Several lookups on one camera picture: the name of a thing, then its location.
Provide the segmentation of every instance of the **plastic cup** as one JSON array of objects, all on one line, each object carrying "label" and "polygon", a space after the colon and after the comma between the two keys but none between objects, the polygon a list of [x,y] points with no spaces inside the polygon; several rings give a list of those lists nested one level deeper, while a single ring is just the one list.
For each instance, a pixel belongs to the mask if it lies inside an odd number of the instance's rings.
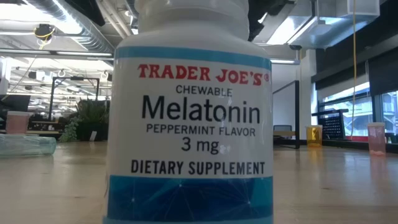
[{"label": "plastic cup", "polygon": [[369,152],[371,155],[386,155],[386,134],[384,130],[384,123],[368,124]]},{"label": "plastic cup", "polygon": [[6,125],[7,134],[26,134],[28,124],[28,112],[8,111]]},{"label": "plastic cup", "polygon": [[307,126],[307,146],[322,147],[322,125]]}]

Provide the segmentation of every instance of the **window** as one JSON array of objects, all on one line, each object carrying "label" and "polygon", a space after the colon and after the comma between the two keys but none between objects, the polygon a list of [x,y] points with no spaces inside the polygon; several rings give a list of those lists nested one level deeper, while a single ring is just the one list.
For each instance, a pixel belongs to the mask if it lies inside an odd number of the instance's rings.
[{"label": "window", "polygon": [[382,113],[386,124],[386,133],[398,134],[398,91],[383,94]]},{"label": "window", "polygon": [[[367,136],[368,123],[373,121],[372,98],[369,91],[369,82],[358,85],[355,89],[353,136]],[[354,88],[349,88],[324,98],[320,105],[323,111],[348,109],[348,112],[343,114],[346,136],[350,136],[352,130],[353,94]]]}]

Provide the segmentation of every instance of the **blue pattern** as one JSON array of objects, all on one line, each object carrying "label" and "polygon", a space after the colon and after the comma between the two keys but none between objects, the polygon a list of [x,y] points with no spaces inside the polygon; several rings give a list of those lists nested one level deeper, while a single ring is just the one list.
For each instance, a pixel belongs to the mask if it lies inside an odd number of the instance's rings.
[{"label": "blue pattern", "polygon": [[121,47],[116,51],[119,58],[166,58],[221,62],[233,65],[247,65],[271,71],[272,64],[267,58],[221,52],[215,50],[188,49],[180,47]]},{"label": "blue pattern", "polygon": [[272,202],[272,177],[156,179],[112,175],[106,219],[108,223],[256,219],[272,223]]}]

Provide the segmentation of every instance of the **table surface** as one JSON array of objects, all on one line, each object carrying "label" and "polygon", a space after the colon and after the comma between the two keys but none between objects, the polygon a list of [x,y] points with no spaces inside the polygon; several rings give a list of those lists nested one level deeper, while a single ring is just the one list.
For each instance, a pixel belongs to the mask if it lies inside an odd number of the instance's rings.
[{"label": "table surface", "polygon": [[[58,144],[53,156],[0,159],[0,223],[100,224],[106,143]],[[398,222],[398,156],[274,152],[275,224]]]}]

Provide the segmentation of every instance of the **white bottle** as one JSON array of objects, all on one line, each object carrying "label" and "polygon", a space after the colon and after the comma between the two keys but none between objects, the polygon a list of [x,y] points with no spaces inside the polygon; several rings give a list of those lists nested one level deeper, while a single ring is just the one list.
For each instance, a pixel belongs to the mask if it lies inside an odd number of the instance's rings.
[{"label": "white bottle", "polygon": [[105,224],[272,223],[271,62],[247,0],[137,0],[116,51]]}]

